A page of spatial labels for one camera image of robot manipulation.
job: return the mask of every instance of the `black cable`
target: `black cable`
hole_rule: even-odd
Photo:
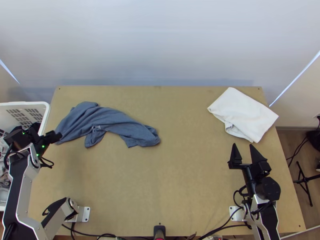
[[[272,204],[272,201],[267,202],[266,204],[264,204],[261,208],[259,208],[256,211],[251,212],[252,215],[255,215],[263,210],[265,210],[267,207],[269,207]]]
[[[3,240],[9,240],[11,238],[11,234],[15,229],[15,226],[16,224],[14,223],[9,224],[8,229],[5,231],[5,235],[3,236]]]
[[[73,236],[73,229],[74,229],[74,225],[75,225],[75,224],[76,224],[75,222],[73,222],[73,223],[71,224],[70,235],[71,235],[72,240],[76,240],[76,239],[74,238],[74,236]]]
[[[42,162],[42,164],[40,165],[41,167],[52,168],[54,166],[54,162],[52,162],[44,157],[41,157],[40,161]]]
[[[231,220],[231,218],[233,217],[233,215],[237,212],[237,211],[239,211],[240,209],[242,209],[241,207],[239,207],[237,210],[235,210],[232,214],[231,214],[231,216],[229,217],[229,219],[221,226],[221,227],[219,227],[219,228],[216,228],[216,229],[214,229],[214,230],[212,230],[212,231],[210,231],[210,232],[208,232],[207,234],[205,234],[205,235],[203,235],[203,236],[201,236],[201,237],[199,237],[198,238],[198,240],[202,240],[202,239],[204,239],[204,238],[206,238],[206,237],[208,237],[208,236],[211,236],[213,233],[212,232],[218,232],[218,231],[220,231],[224,226],[226,226],[227,224],[228,224],[228,222]]]
[[[145,237],[135,237],[135,238],[142,238],[142,239],[145,239],[145,240],[152,240],[150,238],[145,238]]]
[[[105,237],[109,237],[109,238],[115,238],[115,237],[116,237],[115,235],[113,235],[113,234],[111,234],[111,233],[104,233],[104,234],[102,234],[102,235],[87,234],[87,233],[79,232],[79,231],[77,231],[77,230],[74,230],[74,229],[72,229],[72,228],[69,228],[69,227],[67,227],[67,226],[64,225],[64,224],[62,224],[62,226],[63,226],[64,228],[70,230],[70,231],[72,230],[72,232],[75,232],[75,233],[80,234],[80,235],[83,235],[83,236],[88,236],[88,237],[100,237],[100,236],[104,235]]]
[[[320,116],[317,116],[317,119],[319,120],[319,124],[318,124],[318,126],[317,126],[317,128],[316,128],[316,131],[319,130],[319,127],[320,127]],[[289,158],[286,158],[286,160],[291,159],[290,163],[288,164],[288,167],[290,167],[290,165],[292,164],[293,158],[300,152],[302,146],[303,146],[306,142],[308,142],[307,137],[305,137],[305,138],[302,140],[302,142],[297,146],[297,148],[295,149],[293,155],[292,155],[291,157],[289,157]]]
[[[7,170],[9,170],[9,165],[8,165],[8,163],[7,163],[7,158],[8,158],[8,156],[9,156],[9,153],[11,152],[12,147],[13,147],[13,142],[10,144],[10,146],[9,146],[9,148],[8,148],[6,154],[4,155],[4,158],[3,158],[4,167],[5,167]]]
[[[212,230],[211,232],[208,232],[207,234],[199,237],[198,240],[202,240],[202,239],[204,239],[204,238],[206,238],[206,237],[208,237],[208,236],[211,236],[211,235],[213,235],[213,234],[215,234],[216,232],[219,232],[219,231],[221,231],[221,230],[224,230],[224,229],[227,229],[227,228],[235,228],[235,227],[247,227],[247,225],[245,225],[245,224],[239,224],[239,225],[226,226],[226,227],[223,227],[223,228],[217,228],[217,229]]]
[[[290,161],[289,164],[288,164],[288,167],[290,167],[290,165],[292,164],[293,158],[300,152],[300,150],[301,150],[301,148],[303,147],[303,145],[304,145],[306,142],[308,142],[308,140],[306,140],[305,142],[303,142],[306,138],[307,138],[307,137],[305,137],[305,138],[302,140],[302,142],[300,143],[300,145],[296,148],[296,150],[295,150],[294,153],[293,153],[293,156],[290,157],[290,158],[288,158],[288,159],[291,159],[291,161]]]
[[[236,204],[239,208],[242,208],[242,209],[243,209],[242,206],[240,206],[239,204],[237,204],[236,199],[234,198],[234,197],[236,196],[236,193],[237,193],[237,192],[240,194],[239,190],[236,190],[236,191],[234,191],[234,193],[233,193],[233,201],[234,201],[234,204]]]

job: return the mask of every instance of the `white backdrop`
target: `white backdrop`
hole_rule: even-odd
[[[320,50],[317,0],[12,0],[0,59],[32,100],[59,84],[262,86]]]

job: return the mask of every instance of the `tan table surface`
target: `tan table surface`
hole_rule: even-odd
[[[82,101],[121,110],[158,131],[157,146],[127,148],[115,134],[106,133],[86,149],[84,137],[52,144],[44,157],[55,163],[34,180],[30,215],[42,220],[52,202],[70,196],[90,206],[89,222],[77,223],[85,233],[151,236],[153,226],[166,226],[168,236],[197,235],[221,226],[234,205],[232,194],[244,185],[241,170],[230,170],[235,142],[244,163],[250,163],[249,144],[224,131],[208,112],[227,87],[61,86],[54,93],[46,131],[54,130],[73,106]],[[237,87],[266,104],[260,87]],[[275,127],[254,146],[266,157],[281,187],[279,232],[305,230],[299,202]],[[245,227],[224,235],[252,234]],[[69,235],[61,228],[58,234]]]

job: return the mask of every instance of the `white towel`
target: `white towel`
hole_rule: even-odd
[[[269,108],[235,88],[228,88],[208,111],[225,124],[228,134],[250,142],[259,142],[278,118]]]

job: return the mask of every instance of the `white laundry basket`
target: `white laundry basket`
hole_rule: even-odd
[[[38,134],[43,135],[49,113],[50,104],[47,102],[0,103],[0,137],[7,135],[16,126],[27,129],[35,122],[41,123]],[[6,202],[0,201],[0,211],[4,211],[5,206]]]

